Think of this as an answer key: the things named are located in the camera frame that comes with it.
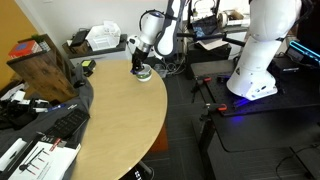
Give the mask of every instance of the brown box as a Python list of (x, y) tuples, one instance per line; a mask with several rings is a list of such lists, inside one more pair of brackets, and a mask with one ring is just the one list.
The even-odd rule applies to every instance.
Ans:
[(84, 41), (80, 46), (68, 46), (67, 43), (62, 45), (62, 48), (67, 54), (86, 54), (88, 52), (89, 46), (88, 42)]

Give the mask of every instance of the black keyboard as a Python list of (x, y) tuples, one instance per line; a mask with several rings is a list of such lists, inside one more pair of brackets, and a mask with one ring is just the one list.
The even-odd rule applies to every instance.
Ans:
[(57, 119), (55, 124), (45, 134), (62, 139), (68, 139), (87, 121), (90, 116), (80, 109), (72, 110), (68, 115)]

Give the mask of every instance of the white robot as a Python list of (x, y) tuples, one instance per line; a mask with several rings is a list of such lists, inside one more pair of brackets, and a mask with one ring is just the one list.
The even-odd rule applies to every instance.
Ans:
[[(162, 57), (173, 55), (177, 20), (181, 17), (184, 4), (184, 0), (169, 0), (165, 18), (149, 15), (153, 17), (150, 17), (150, 22), (145, 23), (138, 40), (140, 43), (133, 55), (134, 74), (142, 70), (142, 63), (151, 46)], [(251, 101), (277, 93), (275, 78), (267, 71), (267, 67), (299, 17), (300, 9), (301, 0), (250, 1), (250, 36), (238, 65), (227, 82), (231, 92)], [(157, 36), (162, 21), (163, 28)]]

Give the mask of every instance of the white box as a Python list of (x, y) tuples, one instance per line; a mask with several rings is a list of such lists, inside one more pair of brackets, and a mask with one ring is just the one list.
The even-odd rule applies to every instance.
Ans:
[(120, 42), (121, 31), (116, 23), (107, 21), (104, 25), (93, 26), (86, 39), (93, 51), (115, 48)]

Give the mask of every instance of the wooden table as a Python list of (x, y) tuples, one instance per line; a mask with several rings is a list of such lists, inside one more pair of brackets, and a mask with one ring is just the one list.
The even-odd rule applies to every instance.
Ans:
[(155, 71), (150, 81), (138, 81), (131, 66), (99, 61), (89, 77), (94, 100), (72, 179), (119, 179), (156, 140), (167, 111), (165, 85)]

